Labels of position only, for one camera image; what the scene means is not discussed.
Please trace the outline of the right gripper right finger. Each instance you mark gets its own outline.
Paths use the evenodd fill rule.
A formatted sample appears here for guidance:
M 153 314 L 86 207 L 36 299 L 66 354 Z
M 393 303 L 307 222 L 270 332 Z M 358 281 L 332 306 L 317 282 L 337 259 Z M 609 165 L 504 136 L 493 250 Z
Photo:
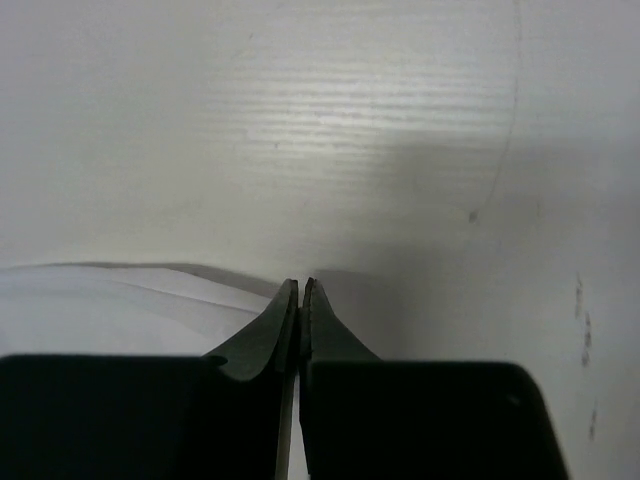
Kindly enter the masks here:
M 385 361 L 310 279 L 300 423 L 313 479 L 565 479 L 536 382 L 504 362 Z

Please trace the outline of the white t-shirt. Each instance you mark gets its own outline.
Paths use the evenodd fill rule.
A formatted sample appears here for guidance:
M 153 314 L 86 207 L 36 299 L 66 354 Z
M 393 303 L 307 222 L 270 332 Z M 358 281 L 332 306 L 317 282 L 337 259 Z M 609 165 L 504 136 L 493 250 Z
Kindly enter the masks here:
M 1 272 L 1 353 L 204 354 L 278 287 L 199 266 L 42 265 Z

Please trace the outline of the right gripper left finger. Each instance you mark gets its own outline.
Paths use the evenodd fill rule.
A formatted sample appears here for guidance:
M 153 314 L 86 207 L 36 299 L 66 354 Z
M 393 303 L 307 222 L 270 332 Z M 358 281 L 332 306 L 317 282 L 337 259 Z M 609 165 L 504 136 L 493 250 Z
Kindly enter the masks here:
M 5 479 L 283 479 L 298 284 L 197 357 L 12 355 Z

